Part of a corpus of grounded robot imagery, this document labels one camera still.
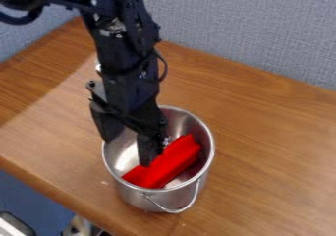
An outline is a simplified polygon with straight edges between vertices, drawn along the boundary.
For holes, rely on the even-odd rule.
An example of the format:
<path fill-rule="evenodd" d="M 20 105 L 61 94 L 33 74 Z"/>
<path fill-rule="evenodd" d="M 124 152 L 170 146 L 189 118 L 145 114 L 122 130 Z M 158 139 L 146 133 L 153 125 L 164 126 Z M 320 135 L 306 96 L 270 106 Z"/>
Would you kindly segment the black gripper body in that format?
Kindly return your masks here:
<path fill-rule="evenodd" d="M 156 103 L 160 83 L 166 73 L 158 72 L 157 54 L 144 57 L 100 57 L 100 81 L 86 89 L 96 102 L 137 134 L 165 133 L 166 118 Z"/>

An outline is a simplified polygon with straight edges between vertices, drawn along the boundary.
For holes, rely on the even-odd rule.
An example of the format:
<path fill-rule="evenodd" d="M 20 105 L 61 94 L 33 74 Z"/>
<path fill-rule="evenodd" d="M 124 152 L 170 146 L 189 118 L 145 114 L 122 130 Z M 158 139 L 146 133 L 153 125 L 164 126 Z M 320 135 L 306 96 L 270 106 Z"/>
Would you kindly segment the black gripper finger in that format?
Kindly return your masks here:
<path fill-rule="evenodd" d="M 169 144 L 169 137 L 165 133 L 149 136 L 138 134 L 136 136 L 138 164 L 148 167 L 153 159 L 162 153 Z"/>
<path fill-rule="evenodd" d="M 109 142 L 120 135 L 125 125 L 96 102 L 92 102 L 89 107 L 100 136 L 105 142 Z"/>

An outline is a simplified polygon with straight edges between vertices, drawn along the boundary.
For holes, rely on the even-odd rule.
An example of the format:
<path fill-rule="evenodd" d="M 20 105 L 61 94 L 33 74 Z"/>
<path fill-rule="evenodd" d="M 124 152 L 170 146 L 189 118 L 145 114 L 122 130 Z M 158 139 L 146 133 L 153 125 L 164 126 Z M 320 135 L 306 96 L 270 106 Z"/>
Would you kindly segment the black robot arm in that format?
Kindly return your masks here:
<path fill-rule="evenodd" d="M 144 0 L 0 0 L 0 5 L 24 11 L 21 17 L 0 12 L 0 22 L 22 25 L 58 5 L 78 11 L 93 38 L 101 79 L 86 83 L 90 112 L 102 140 L 112 141 L 122 129 L 136 132 L 138 163 L 150 164 L 164 148 L 166 118 L 157 106 L 166 63 L 154 49 L 160 26 Z"/>

